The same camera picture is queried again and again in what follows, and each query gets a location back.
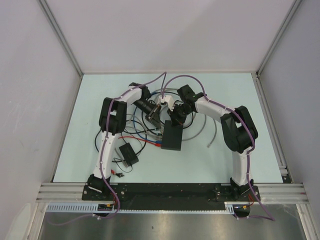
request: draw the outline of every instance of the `black mounting plate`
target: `black mounting plate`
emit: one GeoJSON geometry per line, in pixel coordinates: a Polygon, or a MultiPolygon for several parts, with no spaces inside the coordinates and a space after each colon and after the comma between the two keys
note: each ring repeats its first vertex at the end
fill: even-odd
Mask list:
{"type": "MultiPolygon", "coordinates": [[[[216,211],[225,210],[224,202],[249,202],[251,191],[243,193],[238,199],[231,194],[230,185],[220,183],[111,183],[121,203],[122,210],[147,211],[216,211]]],[[[107,195],[83,188],[82,200],[113,201],[107,195]]]]}

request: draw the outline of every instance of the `red cable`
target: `red cable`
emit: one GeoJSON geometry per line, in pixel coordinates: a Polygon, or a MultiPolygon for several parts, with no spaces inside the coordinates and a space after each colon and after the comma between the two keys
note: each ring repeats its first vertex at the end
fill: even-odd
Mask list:
{"type": "Polygon", "coordinates": [[[156,147],[161,147],[160,143],[154,143],[154,142],[151,142],[151,141],[148,141],[148,140],[144,140],[144,139],[141,139],[141,138],[138,138],[138,137],[134,137],[134,136],[121,136],[121,137],[119,137],[119,139],[124,139],[124,138],[138,139],[139,141],[143,141],[143,142],[146,142],[148,144],[155,145],[156,147]]]}

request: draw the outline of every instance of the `white wall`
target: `white wall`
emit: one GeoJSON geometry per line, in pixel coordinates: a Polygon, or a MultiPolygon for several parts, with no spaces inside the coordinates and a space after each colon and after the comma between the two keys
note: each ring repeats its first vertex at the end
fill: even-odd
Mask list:
{"type": "Polygon", "coordinates": [[[0,239],[4,239],[14,217],[25,204],[35,202],[41,182],[53,170],[80,78],[36,0],[2,0],[0,35],[0,239]]]}
{"type": "Polygon", "coordinates": [[[262,72],[289,169],[320,223],[320,1],[305,0],[262,72]]]}
{"type": "Polygon", "coordinates": [[[294,0],[48,0],[85,73],[255,71],[294,0]]]}

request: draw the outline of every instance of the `metal floor plate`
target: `metal floor plate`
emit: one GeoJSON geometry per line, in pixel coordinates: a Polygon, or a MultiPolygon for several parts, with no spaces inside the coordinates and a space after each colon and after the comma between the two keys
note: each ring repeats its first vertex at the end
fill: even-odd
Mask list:
{"type": "MultiPolygon", "coordinates": [[[[91,216],[64,226],[79,213],[45,215],[39,240],[305,240],[303,226],[293,205],[268,205],[276,219],[236,220],[229,214],[127,214],[97,220],[91,216]]],[[[252,215],[263,215],[260,206],[252,207],[252,215]]]]}

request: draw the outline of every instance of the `gray wall panel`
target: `gray wall panel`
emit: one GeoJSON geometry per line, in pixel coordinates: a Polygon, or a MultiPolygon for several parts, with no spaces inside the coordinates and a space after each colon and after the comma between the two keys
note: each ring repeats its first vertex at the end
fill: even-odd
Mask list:
{"type": "Polygon", "coordinates": [[[40,184],[53,170],[80,79],[36,0],[1,1],[0,34],[0,239],[4,239],[20,209],[30,204],[18,224],[24,229],[40,184]]]}
{"type": "Polygon", "coordinates": [[[261,74],[295,182],[320,223],[320,1],[305,0],[261,74]]]}

